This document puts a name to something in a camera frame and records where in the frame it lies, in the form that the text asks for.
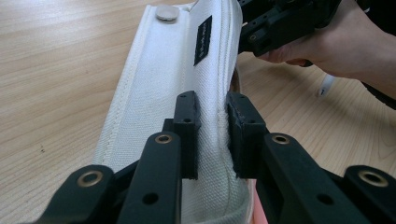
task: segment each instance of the wooden table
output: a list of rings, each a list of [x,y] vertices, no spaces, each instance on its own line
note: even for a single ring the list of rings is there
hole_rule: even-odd
[[[187,0],[0,3],[0,223],[33,221],[92,160],[146,4]],[[341,175],[367,164],[396,176],[396,113],[355,80],[316,92],[316,67],[238,60],[243,93],[271,132],[294,136]]]

